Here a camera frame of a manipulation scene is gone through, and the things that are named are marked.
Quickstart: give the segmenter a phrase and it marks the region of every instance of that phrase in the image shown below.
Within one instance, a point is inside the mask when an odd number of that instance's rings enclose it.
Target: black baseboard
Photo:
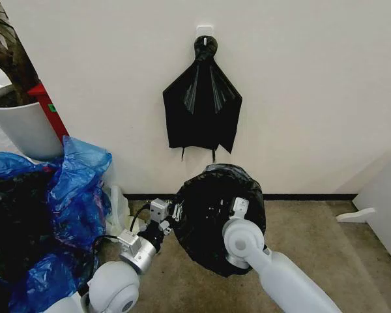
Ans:
[[[351,201],[357,194],[263,194],[268,201]]]
[[[124,194],[128,200],[151,200],[174,198],[174,194]],[[267,201],[351,201],[357,194],[263,194],[263,199]]]

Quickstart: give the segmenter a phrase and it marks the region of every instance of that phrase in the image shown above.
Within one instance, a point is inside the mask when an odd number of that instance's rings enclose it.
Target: silver metal joint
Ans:
[[[123,230],[118,239],[121,244],[120,258],[130,264],[139,275],[145,274],[156,254],[155,247],[145,238],[128,230]]]

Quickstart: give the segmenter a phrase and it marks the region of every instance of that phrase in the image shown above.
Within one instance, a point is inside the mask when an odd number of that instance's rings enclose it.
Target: black trash can liner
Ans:
[[[176,203],[182,203],[181,220],[173,226],[178,242],[193,261],[224,277],[251,270],[239,269],[225,258],[222,229],[233,215],[232,203],[236,197],[249,200],[245,219],[265,233],[261,186],[239,166],[207,166],[203,173],[185,182],[175,198]]]

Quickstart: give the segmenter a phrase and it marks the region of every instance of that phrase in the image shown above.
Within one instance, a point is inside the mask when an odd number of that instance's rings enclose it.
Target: black garbage bag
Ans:
[[[0,277],[21,279],[53,242],[46,189],[52,171],[0,179]]]
[[[169,147],[232,152],[242,97],[214,60],[217,41],[194,42],[195,61],[163,92]]]
[[[225,258],[222,229],[233,215],[236,197],[249,200],[245,219],[265,233],[261,186],[239,166],[207,166],[203,173],[184,183],[175,199],[182,204],[181,219],[173,226],[178,242],[193,261],[224,277],[250,271],[231,265]]]

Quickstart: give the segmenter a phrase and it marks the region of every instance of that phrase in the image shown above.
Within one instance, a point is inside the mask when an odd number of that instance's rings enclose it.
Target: white wall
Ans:
[[[71,135],[127,193],[175,192],[211,152],[167,145],[162,91],[211,23],[243,96],[233,153],[266,193],[358,192],[391,156],[391,0],[3,0]]]

